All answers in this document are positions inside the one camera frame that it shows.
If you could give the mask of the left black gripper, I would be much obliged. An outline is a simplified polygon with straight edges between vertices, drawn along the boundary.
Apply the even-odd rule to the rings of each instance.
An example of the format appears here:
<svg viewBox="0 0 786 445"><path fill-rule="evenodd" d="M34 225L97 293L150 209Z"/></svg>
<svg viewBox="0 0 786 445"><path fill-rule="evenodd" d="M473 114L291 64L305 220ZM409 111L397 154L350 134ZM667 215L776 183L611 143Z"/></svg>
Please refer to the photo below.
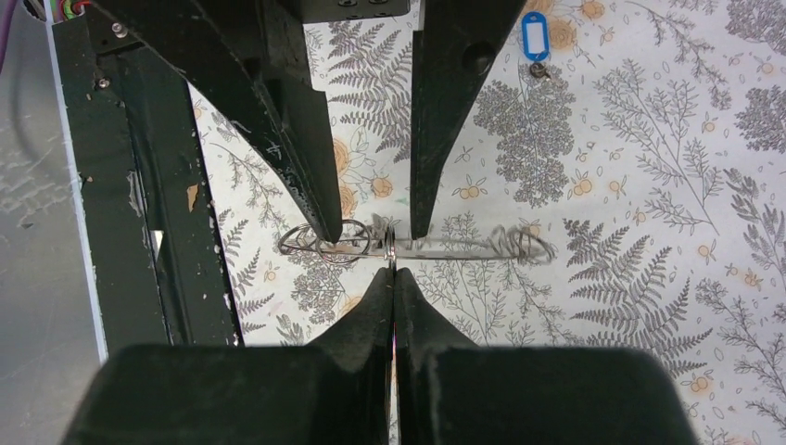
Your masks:
<svg viewBox="0 0 786 445"><path fill-rule="evenodd" d="M430 0L412 38L410 222L427 235L441 173L525 0ZM406 15L410 0L96 1L194 86L282 181L323 240L342 234L325 94L301 22Z"/></svg>

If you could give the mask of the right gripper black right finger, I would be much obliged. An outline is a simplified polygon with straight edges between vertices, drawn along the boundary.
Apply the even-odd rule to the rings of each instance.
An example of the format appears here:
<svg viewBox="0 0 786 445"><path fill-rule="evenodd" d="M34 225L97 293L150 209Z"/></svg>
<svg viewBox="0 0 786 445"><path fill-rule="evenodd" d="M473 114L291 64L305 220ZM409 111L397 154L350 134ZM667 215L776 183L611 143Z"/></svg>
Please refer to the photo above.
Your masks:
<svg viewBox="0 0 786 445"><path fill-rule="evenodd" d="M439 444L443 382L438 359L475 343L429 303L407 268L395 272L393 322L399 442Z"/></svg>

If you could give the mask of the blue key tag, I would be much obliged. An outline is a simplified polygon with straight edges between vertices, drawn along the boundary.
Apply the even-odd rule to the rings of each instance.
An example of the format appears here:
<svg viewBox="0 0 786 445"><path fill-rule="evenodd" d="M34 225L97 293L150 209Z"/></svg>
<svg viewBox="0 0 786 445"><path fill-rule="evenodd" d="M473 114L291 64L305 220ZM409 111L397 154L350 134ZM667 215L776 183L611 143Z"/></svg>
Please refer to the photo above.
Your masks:
<svg viewBox="0 0 786 445"><path fill-rule="evenodd" d="M537 11L525 13L521 20L523 53L532 62L544 62L550 55L546 16Z"/></svg>

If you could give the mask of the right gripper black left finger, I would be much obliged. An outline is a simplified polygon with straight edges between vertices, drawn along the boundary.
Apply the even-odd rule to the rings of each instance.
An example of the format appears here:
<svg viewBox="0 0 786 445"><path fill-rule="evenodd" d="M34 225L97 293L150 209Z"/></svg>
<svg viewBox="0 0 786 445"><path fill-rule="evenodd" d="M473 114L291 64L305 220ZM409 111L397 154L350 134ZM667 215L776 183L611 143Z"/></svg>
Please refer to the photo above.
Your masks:
<svg viewBox="0 0 786 445"><path fill-rule="evenodd" d="M395 273L380 269L357 303L309 346L319 372L306 444L388 444Z"/></svg>

